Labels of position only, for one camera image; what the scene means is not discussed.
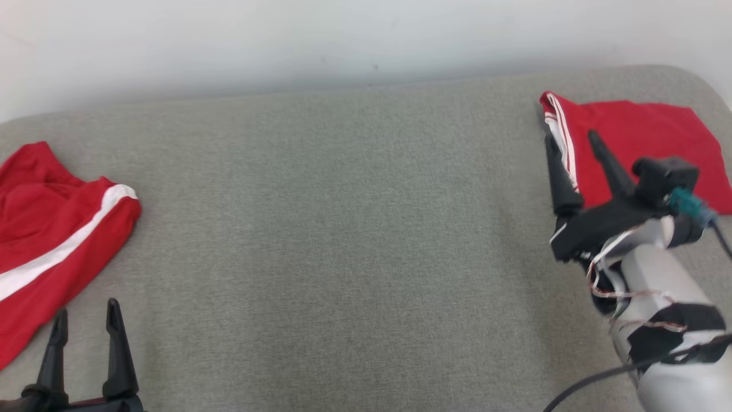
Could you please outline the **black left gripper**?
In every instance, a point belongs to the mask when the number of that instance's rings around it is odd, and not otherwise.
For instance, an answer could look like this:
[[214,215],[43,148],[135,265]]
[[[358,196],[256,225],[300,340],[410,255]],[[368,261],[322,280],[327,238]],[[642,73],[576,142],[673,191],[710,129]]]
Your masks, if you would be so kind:
[[108,378],[102,385],[104,399],[69,404],[65,391],[65,345],[68,342],[67,311],[62,308],[53,319],[36,383],[26,386],[22,397],[1,401],[1,411],[144,411],[133,357],[126,336],[120,303],[108,300]]

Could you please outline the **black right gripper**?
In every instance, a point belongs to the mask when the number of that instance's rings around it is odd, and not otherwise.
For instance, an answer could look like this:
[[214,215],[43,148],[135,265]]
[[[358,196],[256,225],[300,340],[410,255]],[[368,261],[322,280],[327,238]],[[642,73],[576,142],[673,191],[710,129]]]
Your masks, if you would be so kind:
[[551,250],[557,261],[577,260],[610,237],[670,214],[669,207],[648,204],[633,195],[635,183],[596,130],[588,131],[588,140],[612,196],[595,208],[583,208],[584,198],[565,170],[559,146],[549,134],[544,138],[552,211],[557,218]]

